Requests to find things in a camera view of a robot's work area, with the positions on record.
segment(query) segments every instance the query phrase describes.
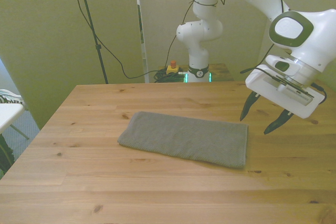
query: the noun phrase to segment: table surface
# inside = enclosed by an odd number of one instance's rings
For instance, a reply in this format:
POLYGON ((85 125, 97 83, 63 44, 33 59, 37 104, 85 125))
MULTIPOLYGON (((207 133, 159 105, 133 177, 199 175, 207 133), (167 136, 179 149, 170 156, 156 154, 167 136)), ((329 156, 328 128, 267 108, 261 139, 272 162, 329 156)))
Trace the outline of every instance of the table surface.
POLYGON ((77 86, 0 180, 0 223, 335 223, 336 94, 307 119, 263 131, 260 98, 242 170, 118 145, 149 111, 239 123, 243 82, 77 86))
POLYGON ((0 103, 0 134, 5 131, 20 115, 24 107, 17 103, 0 103))

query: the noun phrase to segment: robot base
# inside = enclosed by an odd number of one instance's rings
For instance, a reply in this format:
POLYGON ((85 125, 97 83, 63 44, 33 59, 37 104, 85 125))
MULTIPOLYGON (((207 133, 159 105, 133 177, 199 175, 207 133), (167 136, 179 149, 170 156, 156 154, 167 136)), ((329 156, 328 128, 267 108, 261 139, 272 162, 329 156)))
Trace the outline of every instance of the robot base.
POLYGON ((184 78, 184 82, 211 82, 211 81, 212 77, 210 72, 206 73, 201 78, 197 78, 194 74, 188 71, 184 78))

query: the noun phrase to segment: robot logo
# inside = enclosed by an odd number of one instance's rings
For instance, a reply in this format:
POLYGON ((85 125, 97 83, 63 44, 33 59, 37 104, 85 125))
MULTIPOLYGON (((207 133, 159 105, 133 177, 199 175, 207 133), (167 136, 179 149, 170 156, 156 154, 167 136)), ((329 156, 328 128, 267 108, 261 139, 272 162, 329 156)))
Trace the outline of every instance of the robot logo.
POLYGON ((198 71, 196 74, 198 77, 202 77, 203 76, 203 71, 198 71))

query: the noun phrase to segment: microphone stand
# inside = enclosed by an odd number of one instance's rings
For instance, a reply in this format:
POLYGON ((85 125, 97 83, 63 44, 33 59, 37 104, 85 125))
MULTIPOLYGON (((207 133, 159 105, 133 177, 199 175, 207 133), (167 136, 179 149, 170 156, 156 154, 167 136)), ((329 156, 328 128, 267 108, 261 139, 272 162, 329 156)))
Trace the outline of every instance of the microphone stand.
POLYGON ((91 19, 90 10, 89 10, 89 6, 88 6, 87 0, 84 0, 84 3, 85 3, 86 11, 88 13, 88 17, 89 17, 90 26, 91 26, 91 30, 92 30, 92 33, 93 33, 94 41, 96 43, 96 50, 97 50, 97 53, 98 53, 98 56, 99 56, 100 65, 101 65, 101 69, 103 71, 105 83, 109 84, 109 82, 107 80, 106 72, 105 72, 105 67, 104 67, 103 59, 102 59, 101 52, 100 52, 101 45, 98 44, 97 35, 96 35, 96 32, 94 31, 95 29, 93 27, 93 22, 92 22, 92 19, 91 19))

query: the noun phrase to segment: cloth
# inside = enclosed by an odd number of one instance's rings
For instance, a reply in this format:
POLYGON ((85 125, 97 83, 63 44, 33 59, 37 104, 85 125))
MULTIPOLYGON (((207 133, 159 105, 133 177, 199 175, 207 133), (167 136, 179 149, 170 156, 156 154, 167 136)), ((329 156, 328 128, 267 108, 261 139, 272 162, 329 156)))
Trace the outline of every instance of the cloth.
POLYGON ((150 112, 134 114, 122 146, 230 168, 244 168, 248 126, 150 112))

